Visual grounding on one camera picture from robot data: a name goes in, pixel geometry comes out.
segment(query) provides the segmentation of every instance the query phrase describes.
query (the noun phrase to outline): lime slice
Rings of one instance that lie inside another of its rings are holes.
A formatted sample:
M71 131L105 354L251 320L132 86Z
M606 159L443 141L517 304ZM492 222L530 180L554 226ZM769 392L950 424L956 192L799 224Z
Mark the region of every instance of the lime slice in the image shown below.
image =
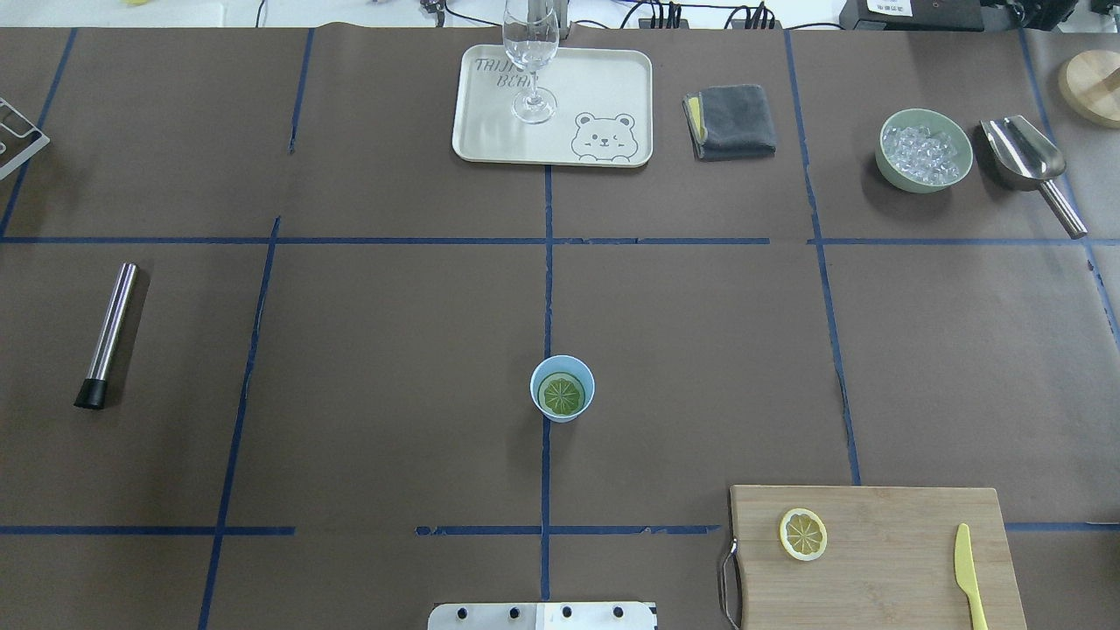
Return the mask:
M829 532L821 517L805 508L794 508L782 517L777 536L785 553L799 560L815 560L829 544Z
M544 377L536 400L558 416L570 416L584 407L584 386L568 372Z

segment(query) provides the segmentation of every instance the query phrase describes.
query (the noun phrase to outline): plastic knife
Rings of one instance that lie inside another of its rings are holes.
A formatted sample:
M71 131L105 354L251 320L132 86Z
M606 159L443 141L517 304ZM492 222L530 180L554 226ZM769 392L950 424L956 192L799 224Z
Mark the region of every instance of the plastic knife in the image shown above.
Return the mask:
M968 524L964 522L956 527L953 571L956 573L956 585L969 596L972 630L988 630L988 621L983 618L983 604L980 603L980 587L977 585L977 569L972 563L972 535L969 532Z

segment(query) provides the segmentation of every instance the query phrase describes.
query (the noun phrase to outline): cutting board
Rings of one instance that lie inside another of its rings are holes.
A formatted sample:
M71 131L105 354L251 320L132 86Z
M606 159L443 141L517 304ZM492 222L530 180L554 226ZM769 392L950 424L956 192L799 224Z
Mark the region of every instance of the cutting board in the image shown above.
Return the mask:
M820 558L796 560L782 548L778 521L791 508L824 522ZM744 630L969 630L953 574L962 522L988 627L1027 628L993 489L732 485L731 518Z

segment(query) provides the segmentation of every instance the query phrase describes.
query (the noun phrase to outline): blue tape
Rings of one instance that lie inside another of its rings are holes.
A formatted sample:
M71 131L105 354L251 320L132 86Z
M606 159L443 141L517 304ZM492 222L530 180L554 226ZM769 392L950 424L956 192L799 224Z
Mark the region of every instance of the blue tape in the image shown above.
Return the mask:
M295 527L226 527L223 536L295 536Z
M719 531L718 525L551 525L549 536L635 536L640 534L668 536L704 536ZM417 536L539 536L542 528L535 525L441 525L435 528L418 527Z
M222 556L222 537L225 535L225 520L230 512L230 495L233 493L233 478L237 469L237 453L241 451L241 430L245 424L245 409L249 404L249 383L256 364L256 346L261 339L261 318L264 315L264 298L269 293L269 280L272 277L272 260L277 251L277 234L280 232L280 217L272 222L272 234L269 237L269 252L264 258L264 272L261 277L261 291L256 297L256 315L253 319L253 332L249 341L249 356L245 360L245 374L241 381L241 396L237 402L237 419L233 425L233 438L230 441L230 460L225 466L225 482L222 485L222 501L217 510L217 526L214 532L214 546L211 549L211 564L206 573L206 587L203 592L202 613L198 617L198 630L205 630L209 623L209 606L214 599L214 583L217 578L218 560Z
M552 355L552 166L544 167L544 358ZM541 601L551 597L549 584L552 487L552 420L541 415Z
M213 536L213 527L3 525L3 536Z
M1070 239L810 239L810 245L1020 245L1068 247L1077 245Z
M551 528L551 532L557 536L634 536L638 534L706 536L718 530L718 525L562 525Z
M1120 522L1005 522L1007 531L1120 531Z
M0 536L214 536L215 527L0 525ZM230 527L225 536L295 536L295 527Z
M304 66L299 71L299 87L296 89L296 106L291 112L291 137L288 139L288 155L296 152L296 131L299 129L299 112L304 108L304 87L307 86L307 67L311 63L311 43L315 41L315 29L307 29L307 43L304 44Z
M848 464L851 469L851 484L862 485L859 474L859 453L856 450L856 429L851 424L851 407L848 404L848 381L843 374L843 356L840 354L840 334L837 332L836 311L832 307L832 286L829 282L828 262L824 258L823 235L821 233L821 219L816 211L816 193L813 192L813 183L809 177L809 141L805 138L805 121L801 112L801 94L797 91L797 70L793 61L793 40L790 31L784 30L785 36L785 58L790 66L790 87L793 92L793 109L797 119L797 139L801 143L801 164L805 172L805 193L809 196L809 206L813 211L813 237L816 249L816 267L821 275L821 289L824 295L824 314L829 323L829 340L832 343L832 363L836 367L837 379L840 382L840 398L843 401L843 424L848 434Z
M63 80L63 71L66 70L66 63L69 61L71 50L74 49L74 39L77 37L77 29L72 28L69 37L66 38L66 46L63 48L63 55L58 58L58 67L55 68L55 77L50 82L50 90L47 91L47 98L43 102L43 111L39 112L39 120L35 123L36 127L41 131L45 129L47 122L47 112L50 111L50 104L55 101L55 94L58 92L58 84ZM11 196L8 197L8 205L3 211L3 219L0 219L0 238L8 232L8 223L11 222L11 215L16 211L16 201L19 198L19 191L24 187L24 178L27 177L27 169L31 167L31 160L24 163L24 166L19 167L19 174L16 176L16 184L11 188Z
M206 587L203 591L203 605L198 613L198 630L206 630L206 627L209 624L209 608L214 601L214 584L217 581L217 564L221 557L222 536L218 535L214 536L214 543L211 546L209 568L206 571Z
M560 245L768 245L769 239L766 238L750 238L750 239L704 239L704 238L684 238L684 239L580 239L580 238L566 238L556 239L556 244Z
M268 239L239 237L4 237L11 244L264 245Z
M283 237L282 245L542 245L544 239L455 237Z
M435 529L418 527L417 536L540 536L535 525L441 525Z
M1046 105L1043 102L1042 91L1038 90L1038 78L1035 74L1035 62L1030 56L1030 47L1027 46L1027 35L1026 31L1019 29L1019 47L1023 48L1023 61L1027 66L1027 76L1030 78L1030 90L1035 95L1035 104L1038 106L1038 114L1042 117L1043 128L1046 130L1046 135L1051 138L1055 138L1054 128L1051 127L1049 115L1046 113ZM1073 186L1070 184L1070 178L1067 175L1062 175L1062 183L1065 185L1066 195L1070 197L1070 205L1073 206L1074 212L1079 215L1081 210L1077 205L1077 195L1073 192ZM1104 286L1104 279L1101 277L1100 266L1096 265L1096 256L1093 253L1093 244L1090 238L1081 239L1081 245L1085 248L1085 256L1089 259L1089 266L1092 268L1093 282L1096 285L1096 294L1101 298L1101 306L1104 308L1104 317L1109 322L1109 327L1112 331L1112 342L1116 344L1117 350L1120 351L1120 328L1117 326L1117 315L1116 309L1112 308L1112 299L1109 297L1108 288Z

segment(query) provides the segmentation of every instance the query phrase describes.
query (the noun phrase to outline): wine glass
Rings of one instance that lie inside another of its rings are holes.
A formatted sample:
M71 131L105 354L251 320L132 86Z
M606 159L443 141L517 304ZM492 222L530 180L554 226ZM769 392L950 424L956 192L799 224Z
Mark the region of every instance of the wine glass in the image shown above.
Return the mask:
M554 0L505 0L502 22L505 54L530 75L530 86L513 98L513 114L529 124L540 124L557 111L556 94L536 86L536 71L557 54L560 24Z

